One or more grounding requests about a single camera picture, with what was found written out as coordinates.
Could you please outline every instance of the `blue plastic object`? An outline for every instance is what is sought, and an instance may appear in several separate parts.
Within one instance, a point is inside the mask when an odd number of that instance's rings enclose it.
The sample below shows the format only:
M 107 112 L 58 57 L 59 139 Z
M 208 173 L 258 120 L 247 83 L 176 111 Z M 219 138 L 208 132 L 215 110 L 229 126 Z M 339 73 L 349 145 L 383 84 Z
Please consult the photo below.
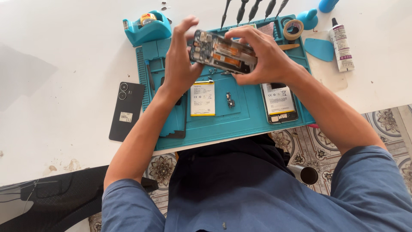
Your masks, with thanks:
M 314 38 L 306 38 L 305 49 L 312 56 L 328 62 L 333 60 L 335 52 L 330 41 Z
M 124 32 L 133 47 L 140 46 L 149 41 L 163 40 L 172 35 L 170 23 L 166 16 L 157 10 L 150 11 L 149 13 L 154 14 L 157 20 L 145 26 L 137 25 L 137 21 L 123 20 Z
M 309 11 L 301 12 L 297 15 L 296 19 L 302 21 L 304 30 L 312 30 L 318 24 L 318 17 L 316 16 L 317 13 L 318 10 L 313 8 Z
M 279 45 L 282 45 L 288 43 L 288 41 L 285 41 L 283 37 L 282 23 L 285 20 L 292 19 L 295 19 L 295 15 L 277 17 L 276 19 L 272 17 L 267 18 L 266 21 L 263 21 L 262 19 L 251 23 L 255 23 L 258 27 L 261 27 L 269 24 L 270 22 L 274 22 L 274 40 Z M 229 28 L 233 27 L 236 27 L 236 25 L 224 27 L 222 30 L 210 30 L 210 32 L 224 35 Z M 171 39 L 168 38 L 164 40 L 147 42 L 142 44 L 141 47 L 136 48 L 140 84 L 144 84 L 146 86 L 143 95 L 143 110 L 146 110 L 153 97 L 152 91 L 149 91 L 147 88 L 149 79 L 147 69 L 145 68 L 145 60 L 149 61 L 150 71 L 152 73 L 154 86 L 157 91 L 160 86 L 161 79 L 164 77 L 165 57 L 166 52 L 169 49 L 170 42 Z M 285 53 L 293 61 L 301 64 L 308 72 L 310 72 L 302 39 L 299 37 L 295 43 L 300 44 L 300 46 L 287 50 Z M 299 118 L 296 121 L 276 125 L 269 124 L 267 122 L 262 93 L 259 85 L 239 86 L 231 75 L 221 75 L 220 73 L 223 72 L 223 70 L 218 69 L 216 73 L 211 74 L 209 69 L 213 70 L 212 67 L 205 66 L 197 80 L 208 80 L 208 77 L 211 77 L 215 81 L 216 116 L 190 117 L 189 100 L 186 120 L 186 137 L 184 139 L 159 138 L 155 150 L 163 150 L 238 136 L 264 133 L 312 124 L 315 122 L 308 110 L 295 96 Z M 235 101 L 236 105 L 232 108 L 227 106 L 226 92 L 230 92 L 231 98 Z M 184 129 L 185 104 L 186 101 L 183 100 L 180 106 L 174 106 L 162 128 L 160 136 L 168 135 L 169 133 L 173 133 L 175 130 Z
M 323 13 L 329 13 L 333 10 L 339 0 L 321 0 L 319 3 L 319 10 Z

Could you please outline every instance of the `black phone back cover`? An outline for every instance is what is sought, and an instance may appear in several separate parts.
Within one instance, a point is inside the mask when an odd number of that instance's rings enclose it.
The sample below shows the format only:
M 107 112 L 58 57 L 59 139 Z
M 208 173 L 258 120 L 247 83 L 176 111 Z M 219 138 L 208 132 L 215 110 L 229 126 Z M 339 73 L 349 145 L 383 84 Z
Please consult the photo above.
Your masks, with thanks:
M 123 142 L 134 124 L 136 124 L 142 107 L 144 90 L 145 86 L 141 84 L 120 83 L 115 114 L 110 128 L 110 140 Z

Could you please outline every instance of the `blue tape dispenser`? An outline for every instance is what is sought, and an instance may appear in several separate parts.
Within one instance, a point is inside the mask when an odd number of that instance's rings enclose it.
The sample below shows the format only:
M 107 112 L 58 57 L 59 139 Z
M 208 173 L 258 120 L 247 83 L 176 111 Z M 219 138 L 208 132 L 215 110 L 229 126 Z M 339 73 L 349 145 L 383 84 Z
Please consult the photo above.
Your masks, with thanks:
M 140 18 L 134 22 L 123 20 L 124 32 L 133 47 L 145 42 L 167 39 L 172 35 L 170 23 L 165 15 L 157 10 L 150 11 L 149 14 L 155 15 L 156 20 L 144 26 L 140 24 Z

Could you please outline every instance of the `blue silicone repair mat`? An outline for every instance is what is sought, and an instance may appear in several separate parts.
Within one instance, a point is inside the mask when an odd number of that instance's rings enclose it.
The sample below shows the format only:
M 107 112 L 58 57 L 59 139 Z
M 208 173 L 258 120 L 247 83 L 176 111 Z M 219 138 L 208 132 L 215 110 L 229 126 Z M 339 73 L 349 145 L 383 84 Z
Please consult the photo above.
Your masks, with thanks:
M 273 36 L 278 45 L 282 45 L 288 44 L 288 41 L 285 40 L 283 36 L 282 23 L 284 20 L 292 20 L 295 18 L 295 15 L 288 15 L 278 17 L 277 19 L 274 17 L 268 18 L 266 21 L 257 20 L 251 23 L 255 23 L 259 28 L 270 22 L 274 22 Z M 222 30 L 210 30 L 210 32 L 224 35 L 224 33 L 232 27 L 236 26 L 224 27 Z M 143 97 L 143 110 L 146 110 L 152 99 L 152 91 L 148 91 L 147 88 L 149 81 L 145 60 L 149 60 L 150 71 L 157 91 L 160 86 L 161 78 L 164 77 L 165 57 L 170 46 L 170 41 L 171 39 L 168 38 L 165 40 L 147 42 L 141 47 L 136 48 L 140 84 L 146 86 Z M 295 43 L 299 43 L 300 46 L 285 51 L 286 54 L 296 63 L 303 65 L 303 67 L 310 72 L 301 37 L 299 37 Z M 259 85 L 239 86 L 232 75 L 221 75 L 220 73 L 223 71 L 219 69 L 216 73 L 211 74 L 209 69 L 213 70 L 214 68 L 205 66 L 198 81 L 208 80 L 209 76 L 215 81 L 216 116 L 190 117 L 189 101 L 186 112 L 186 137 L 183 139 L 159 138 L 155 150 L 281 130 L 315 122 L 306 108 L 300 103 L 300 100 L 295 96 L 299 118 L 296 121 L 271 125 L 267 122 Z M 232 99 L 235 101 L 235 106 L 232 108 L 227 106 L 226 92 L 230 92 Z M 184 130 L 185 110 L 186 98 L 183 97 L 182 103 L 175 106 L 167 118 L 160 136 L 174 133 L 175 130 Z

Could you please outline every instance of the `patterned tile floor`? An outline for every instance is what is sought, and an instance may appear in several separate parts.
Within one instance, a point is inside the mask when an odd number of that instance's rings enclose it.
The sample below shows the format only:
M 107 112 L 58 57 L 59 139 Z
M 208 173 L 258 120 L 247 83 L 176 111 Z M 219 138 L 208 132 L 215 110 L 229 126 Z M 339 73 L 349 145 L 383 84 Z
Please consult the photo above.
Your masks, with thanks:
M 408 154 L 404 137 L 400 134 L 398 125 L 391 109 L 384 109 L 362 115 L 375 129 L 389 152 L 393 155 L 399 171 L 405 180 L 412 196 L 412 162 Z M 301 126 L 286 130 L 271 132 L 277 146 L 291 154 L 290 163 L 314 167 L 319 174 L 319 180 L 308 186 L 312 190 L 330 195 L 330 182 L 337 162 L 342 156 L 336 146 L 320 129 Z M 149 195 L 166 217 L 169 202 L 169 181 L 176 165 L 174 153 L 152 157 L 144 173 L 144 177 L 157 180 L 159 189 Z M 99 232 L 101 228 L 101 213 L 89 218 L 90 231 Z

